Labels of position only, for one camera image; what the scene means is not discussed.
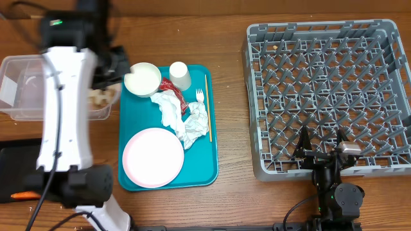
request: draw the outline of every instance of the white napkin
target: white napkin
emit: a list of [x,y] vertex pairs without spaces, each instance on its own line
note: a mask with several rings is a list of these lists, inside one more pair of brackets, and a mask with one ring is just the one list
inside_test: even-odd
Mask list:
[[182,140],[183,133],[186,132],[184,123],[181,119],[180,100],[176,97],[173,90],[157,92],[150,96],[153,103],[160,106],[162,112],[161,123],[165,127],[170,126],[175,131],[175,135]]
[[194,141],[208,132],[208,115],[203,103],[189,103],[190,116],[184,121],[186,132],[182,134],[184,149],[189,149]]
[[160,106],[161,123],[170,126],[175,135],[184,142],[184,149],[189,149],[193,143],[208,132],[208,116],[203,103],[189,103],[190,116],[183,123],[181,119],[180,100],[172,90],[157,92],[150,97],[153,103]]

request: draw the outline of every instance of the white bowl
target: white bowl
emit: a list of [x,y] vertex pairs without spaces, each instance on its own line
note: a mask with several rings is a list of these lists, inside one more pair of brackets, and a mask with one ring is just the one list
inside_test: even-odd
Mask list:
[[131,73],[124,76],[127,90],[139,97],[150,97],[159,90],[160,70],[153,64],[141,62],[134,64]]

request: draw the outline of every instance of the plastic fork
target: plastic fork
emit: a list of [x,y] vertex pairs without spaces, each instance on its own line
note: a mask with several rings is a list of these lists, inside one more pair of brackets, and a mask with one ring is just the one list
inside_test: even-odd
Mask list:
[[204,93],[202,89],[195,89],[195,97],[199,103],[204,103]]

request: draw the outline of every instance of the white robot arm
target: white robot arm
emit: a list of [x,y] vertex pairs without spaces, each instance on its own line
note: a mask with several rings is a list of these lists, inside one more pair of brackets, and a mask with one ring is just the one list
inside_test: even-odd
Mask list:
[[28,190],[83,215],[96,230],[131,231],[132,218],[112,195],[108,165],[94,166],[89,145],[88,92],[122,81],[130,72],[122,47],[110,47],[108,0],[78,0],[75,11],[48,11],[40,23],[45,109],[37,172]]

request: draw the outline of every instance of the gray dish rack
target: gray dish rack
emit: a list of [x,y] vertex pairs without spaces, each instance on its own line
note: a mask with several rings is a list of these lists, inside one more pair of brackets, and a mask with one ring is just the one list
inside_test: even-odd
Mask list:
[[394,22],[253,24],[243,66],[257,179],[311,178],[292,157],[303,125],[318,151],[339,128],[360,145],[342,175],[411,174],[410,68]]

